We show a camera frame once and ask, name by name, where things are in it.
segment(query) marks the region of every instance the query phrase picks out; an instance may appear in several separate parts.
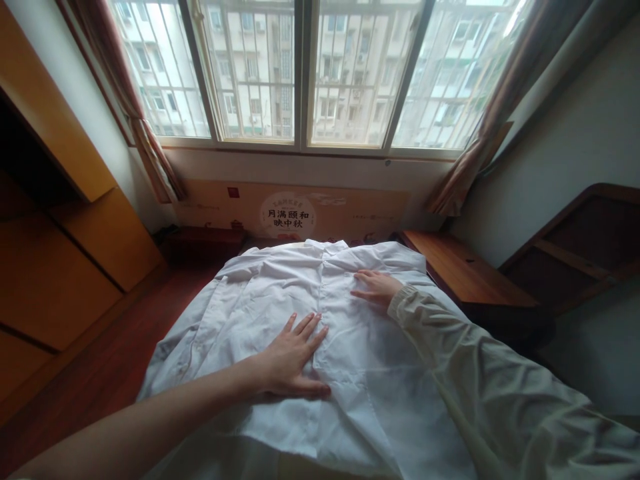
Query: wall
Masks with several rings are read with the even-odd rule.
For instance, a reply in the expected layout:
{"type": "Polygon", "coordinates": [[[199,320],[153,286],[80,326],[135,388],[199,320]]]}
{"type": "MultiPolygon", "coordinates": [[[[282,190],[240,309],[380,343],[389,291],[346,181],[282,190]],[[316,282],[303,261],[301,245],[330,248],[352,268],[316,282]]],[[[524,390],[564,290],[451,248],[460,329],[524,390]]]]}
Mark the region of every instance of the wall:
{"type": "Polygon", "coordinates": [[[637,277],[558,318],[540,353],[604,413],[640,415],[639,312],[637,277]]]}
{"type": "Polygon", "coordinates": [[[438,230],[443,219],[423,206],[451,167],[432,161],[352,159],[302,155],[266,155],[206,150],[167,149],[176,172],[186,179],[229,180],[278,185],[306,185],[409,192],[401,225],[438,230]]]}
{"type": "Polygon", "coordinates": [[[5,0],[146,228],[170,223],[156,202],[54,0],[5,0]]]}
{"type": "Polygon", "coordinates": [[[499,266],[582,190],[640,187],[640,17],[469,194],[452,232],[499,266]]]}
{"type": "MultiPolygon", "coordinates": [[[[640,16],[473,188],[452,232],[500,266],[593,183],[640,187],[640,16]]],[[[640,415],[640,279],[558,318],[541,352],[607,413],[640,415]]]]}

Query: wooden floor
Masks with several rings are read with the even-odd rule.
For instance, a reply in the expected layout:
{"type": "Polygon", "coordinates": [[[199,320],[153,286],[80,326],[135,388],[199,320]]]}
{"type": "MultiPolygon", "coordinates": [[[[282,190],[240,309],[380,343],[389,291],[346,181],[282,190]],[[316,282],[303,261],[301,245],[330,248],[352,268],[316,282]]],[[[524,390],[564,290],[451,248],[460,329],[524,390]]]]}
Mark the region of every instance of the wooden floor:
{"type": "Polygon", "coordinates": [[[221,265],[172,268],[0,429],[0,478],[132,404],[155,348],[221,265]]]}

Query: round logo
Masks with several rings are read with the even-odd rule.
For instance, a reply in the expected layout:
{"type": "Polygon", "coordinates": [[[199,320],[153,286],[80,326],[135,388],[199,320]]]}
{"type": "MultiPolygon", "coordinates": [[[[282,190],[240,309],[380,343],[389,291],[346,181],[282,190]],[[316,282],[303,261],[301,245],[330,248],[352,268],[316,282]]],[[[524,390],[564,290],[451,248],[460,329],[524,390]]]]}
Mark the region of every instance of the round logo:
{"type": "Polygon", "coordinates": [[[260,222],[271,238],[306,240],[315,227],[315,210],[304,196],[278,192],[262,202],[260,222]]]}

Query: brown curtain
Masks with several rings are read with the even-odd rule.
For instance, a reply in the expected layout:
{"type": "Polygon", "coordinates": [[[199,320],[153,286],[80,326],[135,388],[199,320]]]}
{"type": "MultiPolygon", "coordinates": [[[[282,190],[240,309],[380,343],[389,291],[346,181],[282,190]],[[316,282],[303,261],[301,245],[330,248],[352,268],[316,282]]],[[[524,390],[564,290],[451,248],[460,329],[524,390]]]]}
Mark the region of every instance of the brown curtain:
{"type": "Polygon", "coordinates": [[[490,162],[491,141],[560,49],[592,0],[537,0],[487,104],[475,140],[427,202],[427,210],[457,217],[480,170],[490,162]]]}
{"type": "Polygon", "coordinates": [[[107,0],[67,1],[129,120],[135,146],[151,179],[156,198],[160,203],[184,200],[187,197],[185,191],[145,119],[125,60],[124,45],[107,0]]]}

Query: beige jacket sleeve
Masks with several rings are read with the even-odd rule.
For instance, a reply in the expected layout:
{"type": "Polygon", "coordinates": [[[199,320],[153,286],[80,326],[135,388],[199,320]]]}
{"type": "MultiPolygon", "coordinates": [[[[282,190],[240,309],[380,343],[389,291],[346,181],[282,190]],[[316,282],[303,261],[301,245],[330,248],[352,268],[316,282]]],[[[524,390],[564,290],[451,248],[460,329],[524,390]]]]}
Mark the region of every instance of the beige jacket sleeve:
{"type": "Polygon", "coordinates": [[[414,287],[388,313],[432,370],[482,478],[640,478],[640,435],[547,369],[414,287]]]}

